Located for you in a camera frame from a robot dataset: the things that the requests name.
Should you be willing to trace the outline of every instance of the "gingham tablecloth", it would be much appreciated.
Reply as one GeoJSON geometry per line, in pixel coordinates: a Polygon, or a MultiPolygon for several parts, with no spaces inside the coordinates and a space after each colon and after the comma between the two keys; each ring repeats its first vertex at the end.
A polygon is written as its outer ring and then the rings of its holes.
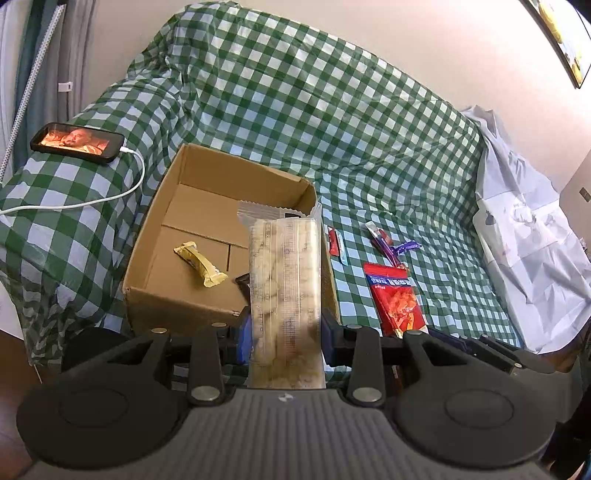
{"type": "MultiPolygon", "coordinates": [[[[310,179],[324,221],[345,239],[333,260],[342,320],[378,327],[362,271],[383,263],[362,224],[424,245],[404,261],[427,321],[450,333],[517,336],[483,268],[471,223],[484,143],[449,103],[345,40],[237,4],[173,16],[74,121],[114,130],[146,160],[141,189],[116,202],[0,218],[0,278],[35,363],[58,363],[67,337],[125,327],[121,280],[175,153],[193,142],[310,179]]],[[[139,165],[35,153],[0,208],[62,205],[128,189],[139,165]]]]}

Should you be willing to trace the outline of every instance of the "smartphone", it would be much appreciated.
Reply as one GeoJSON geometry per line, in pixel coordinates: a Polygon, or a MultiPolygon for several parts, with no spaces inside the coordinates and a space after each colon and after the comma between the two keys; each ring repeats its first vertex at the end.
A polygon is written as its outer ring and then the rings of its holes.
{"type": "Polygon", "coordinates": [[[36,152],[106,164],[119,154],[124,141],[123,135],[107,130],[52,122],[35,134],[30,146],[36,152]]]}

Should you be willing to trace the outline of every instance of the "white charging cable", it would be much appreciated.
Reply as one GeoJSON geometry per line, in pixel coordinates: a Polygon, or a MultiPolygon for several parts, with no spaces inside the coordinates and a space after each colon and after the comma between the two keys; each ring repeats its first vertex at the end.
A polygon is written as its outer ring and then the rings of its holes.
{"type": "Polygon", "coordinates": [[[96,205],[97,203],[110,202],[111,200],[120,199],[121,197],[125,197],[126,195],[129,195],[130,193],[136,191],[136,189],[140,185],[142,185],[142,182],[144,181],[146,165],[144,162],[144,158],[142,157],[142,155],[138,151],[131,150],[130,148],[127,148],[127,147],[121,147],[121,149],[119,151],[124,152],[124,153],[131,153],[132,155],[135,155],[139,159],[140,167],[142,169],[142,173],[139,176],[139,180],[137,181],[137,183],[133,187],[131,187],[129,190],[127,190],[127,192],[123,192],[118,195],[113,195],[112,197],[107,197],[104,199],[96,199],[96,200],[91,200],[89,202],[84,202],[84,203],[75,203],[74,205],[56,205],[56,206],[21,205],[18,207],[9,208],[7,210],[0,210],[0,215],[8,215],[9,213],[19,212],[20,210],[72,210],[74,208],[82,208],[82,207],[88,207],[90,205],[96,205]]]}

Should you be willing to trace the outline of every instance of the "red snack package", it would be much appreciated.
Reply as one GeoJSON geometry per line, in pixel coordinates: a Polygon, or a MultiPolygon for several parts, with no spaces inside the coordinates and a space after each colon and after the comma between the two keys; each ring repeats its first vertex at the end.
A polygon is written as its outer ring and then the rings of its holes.
{"type": "Polygon", "coordinates": [[[339,256],[339,241],[336,239],[336,231],[334,228],[329,228],[329,253],[336,257],[339,256]]]}
{"type": "Polygon", "coordinates": [[[396,334],[402,338],[402,333],[406,330],[428,333],[406,268],[366,263],[363,271],[385,336],[396,334]]]}

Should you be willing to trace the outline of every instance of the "green curtain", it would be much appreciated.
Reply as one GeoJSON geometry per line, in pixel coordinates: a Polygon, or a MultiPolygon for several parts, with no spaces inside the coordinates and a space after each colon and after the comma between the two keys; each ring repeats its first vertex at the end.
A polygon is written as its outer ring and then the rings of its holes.
{"type": "MultiPolygon", "coordinates": [[[[31,73],[31,67],[33,66],[35,56],[37,55],[43,35],[51,21],[51,16],[56,5],[57,0],[33,0],[33,4],[31,5],[31,15],[27,22],[21,58],[18,65],[15,112],[21,102],[29,74],[31,73]]],[[[29,140],[46,122],[45,105],[47,95],[57,95],[57,83],[47,76],[47,72],[51,68],[49,65],[51,60],[46,57],[41,66],[25,118],[18,133],[13,154],[14,171],[22,167],[29,158],[29,140]]]]}

